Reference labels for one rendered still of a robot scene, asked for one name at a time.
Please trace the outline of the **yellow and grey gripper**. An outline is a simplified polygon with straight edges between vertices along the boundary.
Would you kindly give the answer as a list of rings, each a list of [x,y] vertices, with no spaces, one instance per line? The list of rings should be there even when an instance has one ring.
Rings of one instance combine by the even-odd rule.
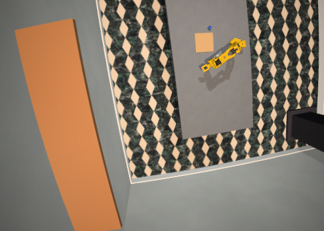
[[[208,61],[208,65],[207,64],[205,64],[204,66],[202,66],[201,68],[203,69],[203,71],[205,72],[205,71],[207,71],[207,70],[209,70],[209,67],[213,67],[213,68],[215,68],[214,66],[213,66],[213,64],[212,64],[212,60],[213,59],[215,59],[215,58],[211,58],[209,61]]]

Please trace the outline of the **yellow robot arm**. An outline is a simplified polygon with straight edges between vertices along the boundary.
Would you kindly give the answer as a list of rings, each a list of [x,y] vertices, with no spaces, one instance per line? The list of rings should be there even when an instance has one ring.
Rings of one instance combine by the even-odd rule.
[[[234,57],[236,53],[239,53],[241,51],[241,48],[245,47],[245,40],[240,41],[240,39],[234,38],[230,41],[230,44],[231,45],[229,46],[229,49],[227,49],[219,57],[212,60],[212,64],[215,68],[218,68],[221,64],[225,63],[229,58]],[[229,51],[232,52],[232,55],[230,56],[228,55]]]

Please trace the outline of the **orange mat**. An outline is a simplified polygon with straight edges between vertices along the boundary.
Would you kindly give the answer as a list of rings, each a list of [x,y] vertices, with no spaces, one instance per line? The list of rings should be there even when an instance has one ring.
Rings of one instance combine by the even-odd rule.
[[[213,33],[195,33],[196,52],[213,52]]]

